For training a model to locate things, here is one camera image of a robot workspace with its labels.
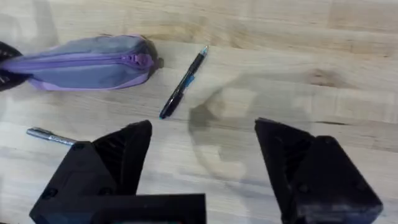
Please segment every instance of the silver pen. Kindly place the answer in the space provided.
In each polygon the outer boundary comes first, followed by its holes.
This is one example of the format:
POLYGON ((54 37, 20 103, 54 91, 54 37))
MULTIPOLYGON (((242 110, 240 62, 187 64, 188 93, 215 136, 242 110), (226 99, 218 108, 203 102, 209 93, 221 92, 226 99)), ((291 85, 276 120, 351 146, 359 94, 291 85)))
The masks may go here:
POLYGON ((62 136, 58 136, 51 131, 44 130, 42 128, 29 128, 26 131, 26 134, 31 135, 33 137, 41 138, 48 141, 58 142, 61 144, 66 144, 68 146, 72 146, 76 140, 65 138, 62 136))

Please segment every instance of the purple pencil case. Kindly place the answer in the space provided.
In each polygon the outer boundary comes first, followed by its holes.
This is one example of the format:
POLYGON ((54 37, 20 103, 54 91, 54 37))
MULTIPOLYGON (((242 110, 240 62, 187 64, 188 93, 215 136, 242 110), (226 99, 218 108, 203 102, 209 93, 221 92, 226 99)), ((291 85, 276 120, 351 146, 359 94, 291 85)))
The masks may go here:
POLYGON ((74 40, 39 54, 0 63, 13 75, 29 75, 42 90, 113 90, 145 82, 154 65, 149 43, 140 36, 74 40))

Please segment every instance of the wooden surface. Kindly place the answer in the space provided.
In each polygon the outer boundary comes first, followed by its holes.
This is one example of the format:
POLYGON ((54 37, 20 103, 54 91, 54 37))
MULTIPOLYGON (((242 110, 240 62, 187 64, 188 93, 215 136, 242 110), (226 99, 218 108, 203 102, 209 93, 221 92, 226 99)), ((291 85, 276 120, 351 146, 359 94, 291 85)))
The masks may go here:
POLYGON ((39 126, 94 140, 154 127, 140 194, 206 193, 208 223, 280 223, 253 131, 259 117, 332 135, 398 220, 397 0, 0 0, 0 40, 24 53, 100 34, 142 34, 164 68, 125 90, 0 94, 0 222, 28 212, 68 148, 39 126), (159 111, 198 51, 210 53, 170 119, 159 111))

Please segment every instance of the purple zipper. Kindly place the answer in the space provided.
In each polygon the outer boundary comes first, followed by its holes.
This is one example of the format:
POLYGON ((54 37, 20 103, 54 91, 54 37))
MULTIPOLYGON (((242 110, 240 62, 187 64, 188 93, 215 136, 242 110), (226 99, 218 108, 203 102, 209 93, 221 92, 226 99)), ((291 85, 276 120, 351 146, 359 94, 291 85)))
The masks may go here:
POLYGON ((123 64, 129 67, 147 70, 154 62, 148 54, 134 54, 132 52, 123 54, 63 54, 37 58, 19 57, 14 60, 5 61, 1 68, 10 72, 24 73, 32 70, 47 68, 79 67, 89 65, 112 65, 123 64))

